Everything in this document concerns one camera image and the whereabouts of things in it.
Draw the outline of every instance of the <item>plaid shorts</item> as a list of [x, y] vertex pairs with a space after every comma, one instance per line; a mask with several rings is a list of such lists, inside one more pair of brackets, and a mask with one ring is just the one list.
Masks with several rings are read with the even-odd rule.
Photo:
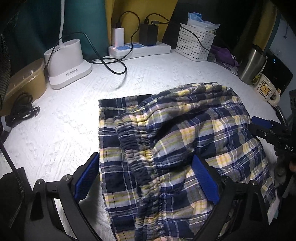
[[256, 180], [268, 209], [275, 189], [248, 123], [240, 98], [217, 83], [100, 100], [100, 178], [115, 238], [194, 237], [213, 208], [191, 168], [196, 151], [220, 175]]

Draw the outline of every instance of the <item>white charger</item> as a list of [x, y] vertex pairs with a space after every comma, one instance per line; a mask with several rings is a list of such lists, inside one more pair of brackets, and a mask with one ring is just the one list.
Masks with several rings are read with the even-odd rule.
[[124, 28], [113, 28], [111, 44], [113, 47], [124, 46]]

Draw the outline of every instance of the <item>power strip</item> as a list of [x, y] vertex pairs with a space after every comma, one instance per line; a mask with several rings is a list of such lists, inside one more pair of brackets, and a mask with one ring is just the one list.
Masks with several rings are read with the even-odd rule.
[[[120, 47], [109, 47], [109, 55], [114, 58], [121, 58], [126, 55], [131, 49], [131, 44], [125, 44]], [[139, 43], [133, 43], [133, 51], [126, 56], [124, 59], [138, 58], [143, 56], [155, 55], [155, 54], [166, 54], [170, 53], [170, 45], [162, 42], [157, 42], [153, 46], [145, 46]]]

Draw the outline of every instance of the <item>white plastic basket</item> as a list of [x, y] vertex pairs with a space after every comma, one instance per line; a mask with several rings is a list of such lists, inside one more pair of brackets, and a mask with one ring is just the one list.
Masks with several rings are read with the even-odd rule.
[[[201, 44], [205, 48], [211, 48], [213, 40], [215, 38], [214, 34], [200, 31], [197, 28], [182, 23], [181, 26], [193, 32], [199, 38]], [[207, 60], [207, 56], [209, 54], [209, 51], [200, 46], [200, 43], [198, 42], [196, 37], [183, 28], [180, 28], [176, 52], [184, 55], [185, 57], [193, 61], [205, 61]]]

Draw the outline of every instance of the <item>table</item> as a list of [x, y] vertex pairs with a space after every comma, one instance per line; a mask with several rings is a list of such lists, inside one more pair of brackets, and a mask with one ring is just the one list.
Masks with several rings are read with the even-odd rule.
[[[251, 86], [218, 64], [194, 62], [174, 51], [129, 59], [125, 64], [126, 75], [114, 75], [103, 65], [93, 65], [89, 75], [60, 90], [53, 90], [48, 83], [43, 96], [33, 103], [40, 106], [39, 115], [12, 129], [4, 146], [16, 168], [25, 168], [32, 187], [38, 178], [57, 181], [65, 174], [72, 174], [93, 152], [99, 151], [99, 99], [157, 94], [183, 84], [217, 82], [237, 93], [251, 117], [279, 122], [271, 106], [263, 102]], [[123, 70], [120, 63], [110, 67]], [[262, 139], [261, 143], [270, 164], [274, 164], [273, 146]], [[1, 154], [0, 177], [8, 172], [11, 170]], [[56, 203], [66, 232], [73, 235], [59, 201]], [[277, 198], [269, 209], [269, 221], [278, 203]], [[104, 241], [114, 240], [99, 179], [80, 206], [99, 236]]]

